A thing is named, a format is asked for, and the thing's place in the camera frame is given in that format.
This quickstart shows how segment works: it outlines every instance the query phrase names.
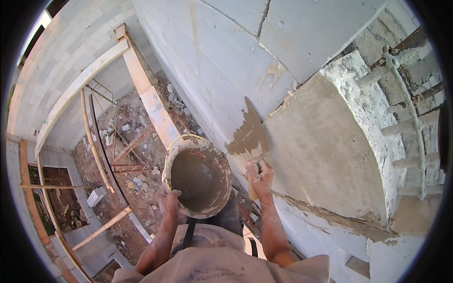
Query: worker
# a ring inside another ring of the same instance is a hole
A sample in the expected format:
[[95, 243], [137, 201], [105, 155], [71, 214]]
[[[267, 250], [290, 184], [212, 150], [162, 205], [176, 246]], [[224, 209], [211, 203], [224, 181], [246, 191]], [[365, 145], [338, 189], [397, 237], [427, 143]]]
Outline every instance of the worker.
[[[247, 174], [251, 176], [253, 188], [261, 204], [261, 243], [267, 260], [244, 252], [242, 232], [230, 231], [225, 227], [208, 224], [209, 222], [198, 222], [190, 233], [190, 221], [189, 224], [179, 225], [178, 196], [181, 191], [173, 190], [168, 194], [158, 192], [155, 197], [161, 206], [163, 220], [157, 235], [143, 251], [134, 269], [116, 270], [112, 283], [328, 283], [328, 255], [317, 255], [299, 261], [290, 252], [286, 233], [272, 198], [272, 168], [263, 159], [258, 162], [258, 166], [248, 162], [246, 178]], [[227, 203], [222, 211], [237, 211], [237, 202], [234, 205], [236, 209], [231, 209]], [[237, 226], [240, 226], [239, 218], [236, 218], [236, 221]]]

